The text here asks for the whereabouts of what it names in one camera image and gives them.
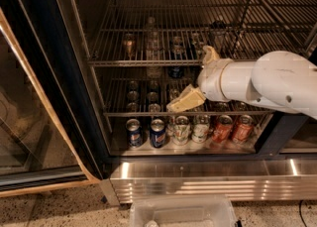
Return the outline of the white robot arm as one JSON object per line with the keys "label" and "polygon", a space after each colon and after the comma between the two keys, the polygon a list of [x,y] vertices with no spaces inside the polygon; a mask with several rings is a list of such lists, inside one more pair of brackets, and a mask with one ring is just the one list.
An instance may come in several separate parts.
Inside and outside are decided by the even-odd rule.
{"label": "white robot arm", "polygon": [[186,86],[167,104],[169,111],[187,111],[205,100],[236,100],[317,119],[317,65],[307,58],[275,51],[255,61],[234,61],[221,58],[211,46],[203,50],[203,69],[197,85]]}

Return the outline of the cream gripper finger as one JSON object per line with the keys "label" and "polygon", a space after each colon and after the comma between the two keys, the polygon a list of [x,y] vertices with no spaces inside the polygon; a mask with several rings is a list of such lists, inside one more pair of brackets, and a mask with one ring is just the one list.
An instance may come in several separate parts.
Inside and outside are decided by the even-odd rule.
{"label": "cream gripper finger", "polygon": [[216,50],[211,46],[204,46],[203,51],[205,53],[205,56],[202,60],[202,63],[204,65],[209,64],[212,61],[218,60],[220,58],[219,54],[216,52]]}
{"label": "cream gripper finger", "polygon": [[205,100],[206,97],[201,90],[198,87],[189,84],[177,98],[167,104],[166,108],[169,112],[184,112],[202,105]]}

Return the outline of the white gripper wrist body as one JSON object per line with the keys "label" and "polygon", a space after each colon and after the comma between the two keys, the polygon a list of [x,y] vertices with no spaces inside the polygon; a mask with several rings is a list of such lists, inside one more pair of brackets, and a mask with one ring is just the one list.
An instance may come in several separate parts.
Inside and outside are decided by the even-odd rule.
{"label": "white gripper wrist body", "polygon": [[204,97],[210,101],[228,102],[221,87],[224,69],[233,61],[230,58],[219,58],[205,64],[197,78],[197,84]]}

